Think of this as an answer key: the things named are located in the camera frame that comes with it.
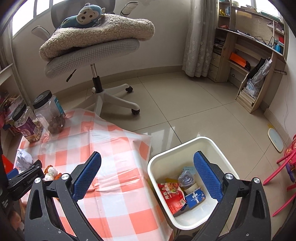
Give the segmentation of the grey office chair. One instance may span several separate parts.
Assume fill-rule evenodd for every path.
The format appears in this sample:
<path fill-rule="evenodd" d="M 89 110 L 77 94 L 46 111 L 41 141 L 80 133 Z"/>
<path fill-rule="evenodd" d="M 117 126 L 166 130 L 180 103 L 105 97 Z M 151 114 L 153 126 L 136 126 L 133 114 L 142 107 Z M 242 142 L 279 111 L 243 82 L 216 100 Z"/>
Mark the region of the grey office chair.
<path fill-rule="evenodd" d="M 60 29 L 63 20 L 70 17 L 70 13 L 74 13 L 78 9 L 78 6 L 84 7 L 86 3 L 89 2 L 62 1 L 54 5 L 51 8 L 51 19 L 56 30 Z M 93 4 L 105 8 L 105 13 L 114 13 L 115 1 L 94 1 Z M 45 74 L 47 77 L 55 77 L 67 71 L 76 71 L 80 67 L 90 65 L 94 85 L 92 96 L 81 102 L 76 108 L 86 109 L 93 105 L 94 112 L 100 115 L 103 104 L 108 102 L 123 108 L 129 108 L 132 110 L 132 114 L 138 115 L 140 113 L 140 106 L 138 104 L 114 96 L 123 90 L 131 93 L 133 88 L 128 84 L 123 84 L 114 88 L 103 89 L 95 67 L 95 63 L 100 59 L 120 54 L 126 55 L 136 51 L 138 48 L 139 42 L 134 39 L 111 41 L 85 48 L 72 48 L 68 53 L 49 61 L 45 69 Z"/>

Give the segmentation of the clear plastic water bottle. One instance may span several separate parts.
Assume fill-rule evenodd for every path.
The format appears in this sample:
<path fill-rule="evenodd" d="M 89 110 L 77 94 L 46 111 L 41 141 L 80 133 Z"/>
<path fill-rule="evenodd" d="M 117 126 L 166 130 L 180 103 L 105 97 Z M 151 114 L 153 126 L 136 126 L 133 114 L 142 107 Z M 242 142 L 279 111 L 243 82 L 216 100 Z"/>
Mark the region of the clear plastic water bottle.
<path fill-rule="evenodd" d="M 183 169 L 178 176 L 178 184 L 180 187 L 188 189 L 195 184 L 194 175 L 190 170 Z"/>

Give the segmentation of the blue monkey plush toy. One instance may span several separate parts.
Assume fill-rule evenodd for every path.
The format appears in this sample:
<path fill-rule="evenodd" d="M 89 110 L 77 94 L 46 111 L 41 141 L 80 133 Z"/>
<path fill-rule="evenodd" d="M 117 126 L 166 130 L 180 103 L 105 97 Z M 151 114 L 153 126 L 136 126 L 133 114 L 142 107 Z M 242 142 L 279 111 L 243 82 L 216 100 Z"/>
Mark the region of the blue monkey plush toy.
<path fill-rule="evenodd" d="M 62 21 L 60 28 L 91 28 L 97 25 L 98 20 L 103 17 L 105 8 L 98 5 L 86 3 L 75 16 L 70 16 Z"/>

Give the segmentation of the purple label nut jar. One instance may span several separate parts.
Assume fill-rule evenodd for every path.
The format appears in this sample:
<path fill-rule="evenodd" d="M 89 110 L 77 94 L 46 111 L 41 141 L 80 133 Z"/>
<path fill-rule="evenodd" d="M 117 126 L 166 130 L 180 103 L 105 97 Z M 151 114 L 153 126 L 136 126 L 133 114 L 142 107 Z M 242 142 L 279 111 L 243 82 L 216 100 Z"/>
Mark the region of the purple label nut jar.
<path fill-rule="evenodd" d="M 15 128 L 30 143 L 37 142 L 42 135 L 43 125 L 32 109 L 24 102 L 18 105 L 12 114 Z"/>

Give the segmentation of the red gift box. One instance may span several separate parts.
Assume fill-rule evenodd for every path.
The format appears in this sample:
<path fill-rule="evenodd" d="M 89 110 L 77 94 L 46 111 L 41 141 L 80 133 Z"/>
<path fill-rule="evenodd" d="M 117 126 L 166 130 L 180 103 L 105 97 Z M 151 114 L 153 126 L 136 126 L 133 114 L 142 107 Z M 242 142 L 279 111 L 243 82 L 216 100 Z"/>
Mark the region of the red gift box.
<path fill-rule="evenodd" d="M 1 157 L 2 157 L 2 160 L 3 160 L 5 172 L 8 174 L 8 173 L 10 173 L 10 171 L 13 170 L 14 165 L 9 159 L 6 158 L 5 155 L 2 155 Z"/>

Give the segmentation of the crumpled white paper ball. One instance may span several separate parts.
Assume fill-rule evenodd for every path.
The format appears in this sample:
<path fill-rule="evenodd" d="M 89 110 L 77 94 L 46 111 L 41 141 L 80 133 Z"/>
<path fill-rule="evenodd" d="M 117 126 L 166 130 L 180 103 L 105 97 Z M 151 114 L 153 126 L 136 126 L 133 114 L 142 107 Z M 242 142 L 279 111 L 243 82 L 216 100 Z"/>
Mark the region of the crumpled white paper ball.
<path fill-rule="evenodd" d="M 16 152 L 16 160 L 15 160 L 15 167 L 23 172 L 33 164 L 33 158 L 31 154 L 23 149 L 17 149 Z"/>

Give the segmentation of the pink child chair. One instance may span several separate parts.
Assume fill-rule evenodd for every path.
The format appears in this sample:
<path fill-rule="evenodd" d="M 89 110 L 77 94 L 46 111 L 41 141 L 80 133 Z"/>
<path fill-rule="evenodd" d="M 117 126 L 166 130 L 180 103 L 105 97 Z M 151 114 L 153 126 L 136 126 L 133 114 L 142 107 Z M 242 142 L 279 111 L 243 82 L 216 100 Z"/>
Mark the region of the pink child chair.
<path fill-rule="evenodd" d="M 275 182 L 278 182 L 282 191 L 273 199 L 276 202 L 276 210 L 271 214 L 275 217 L 292 205 L 295 200 L 295 138 L 288 139 L 282 152 L 277 151 L 271 144 L 267 148 L 265 156 L 272 171 L 268 174 L 263 185 L 271 187 Z"/>

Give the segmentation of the clear jar with brown nuts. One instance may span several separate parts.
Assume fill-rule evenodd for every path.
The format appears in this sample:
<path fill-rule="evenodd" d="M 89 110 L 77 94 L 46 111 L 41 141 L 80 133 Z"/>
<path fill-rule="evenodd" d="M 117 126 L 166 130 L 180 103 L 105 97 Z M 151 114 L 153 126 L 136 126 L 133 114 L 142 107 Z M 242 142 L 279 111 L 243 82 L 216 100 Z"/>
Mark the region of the clear jar with brown nuts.
<path fill-rule="evenodd" d="M 55 135 L 62 132 L 66 114 L 50 90 L 39 94 L 33 101 L 33 107 L 36 117 L 49 133 Z"/>

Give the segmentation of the white trash bin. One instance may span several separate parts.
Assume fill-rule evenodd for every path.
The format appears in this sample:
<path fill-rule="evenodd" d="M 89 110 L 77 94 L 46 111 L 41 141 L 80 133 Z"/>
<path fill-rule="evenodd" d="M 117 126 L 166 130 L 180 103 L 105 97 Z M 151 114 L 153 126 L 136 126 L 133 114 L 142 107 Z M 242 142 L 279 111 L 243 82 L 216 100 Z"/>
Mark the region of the white trash bin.
<path fill-rule="evenodd" d="M 198 151 L 202 152 L 210 163 L 218 165 L 223 173 L 231 173 L 239 179 L 225 155 L 208 137 L 197 137 L 154 156 L 147 167 L 149 178 L 172 225 L 180 230 L 200 228 L 218 204 L 218 201 L 210 196 L 200 173 L 194 167 L 193 157 Z M 182 190 L 184 195 L 200 188 L 205 199 L 191 208 L 186 205 L 173 214 L 165 190 L 159 187 L 160 183 L 168 183 L 168 188 L 174 191 L 177 185 L 182 185 L 179 190 Z"/>

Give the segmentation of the round white floor scale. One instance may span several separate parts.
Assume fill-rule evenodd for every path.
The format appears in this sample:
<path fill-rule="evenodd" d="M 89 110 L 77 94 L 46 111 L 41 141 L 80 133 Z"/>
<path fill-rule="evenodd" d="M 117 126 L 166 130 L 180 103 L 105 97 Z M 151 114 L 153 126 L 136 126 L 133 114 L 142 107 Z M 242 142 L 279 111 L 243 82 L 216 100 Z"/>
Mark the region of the round white floor scale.
<path fill-rule="evenodd" d="M 269 128 L 267 135 L 275 149 L 281 153 L 283 151 L 284 145 L 278 132 L 274 128 Z"/>

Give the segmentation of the orange white checkered tablecloth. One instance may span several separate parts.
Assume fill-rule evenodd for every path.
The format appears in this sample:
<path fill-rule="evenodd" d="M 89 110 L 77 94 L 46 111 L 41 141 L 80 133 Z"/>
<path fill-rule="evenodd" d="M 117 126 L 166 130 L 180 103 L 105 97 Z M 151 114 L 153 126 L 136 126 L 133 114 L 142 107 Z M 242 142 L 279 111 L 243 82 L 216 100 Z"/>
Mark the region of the orange white checkered tablecloth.
<path fill-rule="evenodd" d="M 20 142 L 61 173 L 58 180 L 32 179 L 24 195 L 25 240 L 172 240 L 147 181 L 151 138 L 87 110 L 66 117 L 61 133 Z"/>

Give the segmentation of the beige fleece blanket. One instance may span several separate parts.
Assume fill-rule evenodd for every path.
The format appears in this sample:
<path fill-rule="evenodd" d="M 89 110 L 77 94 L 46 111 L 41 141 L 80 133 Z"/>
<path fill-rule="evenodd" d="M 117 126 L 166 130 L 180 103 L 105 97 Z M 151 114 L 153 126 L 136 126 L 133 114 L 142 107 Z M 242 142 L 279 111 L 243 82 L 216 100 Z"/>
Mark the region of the beige fleece blanket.
<path fill-rule="evenodd" d="M 105 14 L 100 24 L 90 28 L 60 28 L 41 45 L 39 56 L 51 61 L 72 48 L 85 48 L 93 45 L 123 40 L 147 41 L 154 36 L 154 24 L 146 19 L 131 19 L 124 16 Z"/>

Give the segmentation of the small blue carton box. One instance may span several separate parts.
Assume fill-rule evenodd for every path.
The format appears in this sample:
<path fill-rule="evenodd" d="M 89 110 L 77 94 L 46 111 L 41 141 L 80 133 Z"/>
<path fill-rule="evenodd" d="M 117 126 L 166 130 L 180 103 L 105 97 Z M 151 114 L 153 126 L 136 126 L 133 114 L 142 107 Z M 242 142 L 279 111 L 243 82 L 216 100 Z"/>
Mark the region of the small blue carton box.
<path fill-rule="evenodd" d="M 185 196 L 185 200 L 189 208 L 193 208 L 199 205 L 205 199 L 206 199 L 206 196 L 201 188 L 198 188 L 195 191 Z"/>

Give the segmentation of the white plastic bag wad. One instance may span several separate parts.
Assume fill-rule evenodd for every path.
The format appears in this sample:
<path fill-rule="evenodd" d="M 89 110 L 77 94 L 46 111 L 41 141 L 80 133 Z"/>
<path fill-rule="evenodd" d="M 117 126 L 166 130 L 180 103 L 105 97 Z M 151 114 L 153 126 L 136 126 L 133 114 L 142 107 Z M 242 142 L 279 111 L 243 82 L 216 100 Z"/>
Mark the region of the white plastic bag wad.
<path fill-rule="evenodd" d="M 47 168 L 44 170 L 44 181 L 54 181 L 58 180 L 62 174 L 58 173 L 55 167 L 52 165 L 47 166 Z"/>

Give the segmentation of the beige window curtain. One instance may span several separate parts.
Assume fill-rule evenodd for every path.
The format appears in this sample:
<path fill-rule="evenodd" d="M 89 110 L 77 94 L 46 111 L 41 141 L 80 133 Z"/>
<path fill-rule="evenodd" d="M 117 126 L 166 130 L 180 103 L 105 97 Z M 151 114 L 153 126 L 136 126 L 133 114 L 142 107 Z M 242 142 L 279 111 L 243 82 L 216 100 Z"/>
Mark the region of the beige window curtain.
<path fill-rule="evenodd" d="M 189 27 L 182 70 L 189 77 L 206 77 L 218 24 L 218 1 L 190 1 Z"/>

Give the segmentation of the red snack food bag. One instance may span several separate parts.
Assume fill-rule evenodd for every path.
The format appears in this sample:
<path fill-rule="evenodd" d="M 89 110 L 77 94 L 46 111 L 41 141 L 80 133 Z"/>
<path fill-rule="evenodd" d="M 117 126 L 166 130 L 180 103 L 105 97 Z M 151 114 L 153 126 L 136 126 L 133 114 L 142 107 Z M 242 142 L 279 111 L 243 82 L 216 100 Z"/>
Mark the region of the red snack food bag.
<path fill-rule="evenodd" d="M 158 183 L 158 188 L 172 215 L 185 209 L 185 195 L 176 179 L 165 178 L 164 183 Z"/>

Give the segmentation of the wooden desk shelf unit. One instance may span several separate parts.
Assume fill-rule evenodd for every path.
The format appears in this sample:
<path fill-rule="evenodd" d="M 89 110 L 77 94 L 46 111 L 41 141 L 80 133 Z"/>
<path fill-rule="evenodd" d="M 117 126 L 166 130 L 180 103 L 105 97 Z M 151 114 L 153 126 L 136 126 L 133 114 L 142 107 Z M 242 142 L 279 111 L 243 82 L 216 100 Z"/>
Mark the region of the wooden desk shelf unit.
<path fill-rule="evenodd" d="M 218 25 L 208 78 L 215 83 L 232 82 L 236 101 L 249 113 L 266 102 L 276 75 L 284 74 L 288 26 L 282 15 L 264 7 L 269 1 L 219 1 Z"/>

